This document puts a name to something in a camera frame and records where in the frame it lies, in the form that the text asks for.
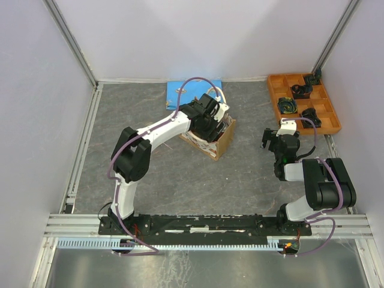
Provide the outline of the patterned canvas tote bag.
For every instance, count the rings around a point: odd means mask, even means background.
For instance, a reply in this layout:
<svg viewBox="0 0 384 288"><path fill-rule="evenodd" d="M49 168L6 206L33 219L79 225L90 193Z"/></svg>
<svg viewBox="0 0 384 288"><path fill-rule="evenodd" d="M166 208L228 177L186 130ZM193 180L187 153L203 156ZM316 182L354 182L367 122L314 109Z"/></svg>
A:
<svg viewBox="0 0 384 288"><path fill-rule="evenodd" d="M227 151L233 140L236 120L228 114L229 105L221 88L216 86L215 89L219 93L219 96L216 96L215 99L224 107L224 112L219 112L219 115L223 116L221 123L224 124L224 127L219 131L218 136L213 142L201 139L192 131L182 133L179 137L211 159L217 161Z"/></svg>

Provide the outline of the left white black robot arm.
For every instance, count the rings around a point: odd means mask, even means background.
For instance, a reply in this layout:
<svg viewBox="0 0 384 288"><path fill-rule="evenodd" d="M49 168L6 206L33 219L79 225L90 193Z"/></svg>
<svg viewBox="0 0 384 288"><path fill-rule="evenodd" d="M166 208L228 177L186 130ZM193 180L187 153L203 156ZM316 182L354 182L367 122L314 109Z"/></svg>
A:
<svg viewBox="0 0 384 288"><path fill-rule="evenodd" d="M123 129L107 171L107 177L115 181L108 216L118 233L126 234L132 229L136 188L149 170L152 152L162 143L189 131L212 143L225 127L224 116L228 110L226 103L203 94L150 126L138 130Z"/></svg>

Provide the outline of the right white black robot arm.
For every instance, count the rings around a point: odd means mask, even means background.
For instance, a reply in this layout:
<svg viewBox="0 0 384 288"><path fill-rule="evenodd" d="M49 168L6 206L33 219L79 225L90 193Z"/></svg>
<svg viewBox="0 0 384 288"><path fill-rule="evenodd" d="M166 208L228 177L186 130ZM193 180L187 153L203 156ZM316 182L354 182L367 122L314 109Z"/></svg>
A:
<svg viewBox="0 0 384 288"><path fill-rule="evenodd" d="M292 235L309 226L311 220L329 212L350 208L356 204L356 190L340 158L308 158L315 147L297 155L299 132L283 133L281 129L266 128L261 147L274 154L274 174L280 181L303 182L305 194L294 202L283 204L275 217L259 223L266 229Z"/></svg>

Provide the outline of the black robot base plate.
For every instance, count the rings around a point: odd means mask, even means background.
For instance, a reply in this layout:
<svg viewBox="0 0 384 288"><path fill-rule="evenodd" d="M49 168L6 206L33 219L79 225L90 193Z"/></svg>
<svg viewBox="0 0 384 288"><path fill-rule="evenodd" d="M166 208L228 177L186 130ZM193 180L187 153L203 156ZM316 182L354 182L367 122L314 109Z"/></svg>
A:
<svg viewBox="0 0 384 288"><path fill-rule="evenodd" d="M269 236L311 236L311 226L283 217L252 215L149 215L124 221L149 245L265 245Z"/></svg>

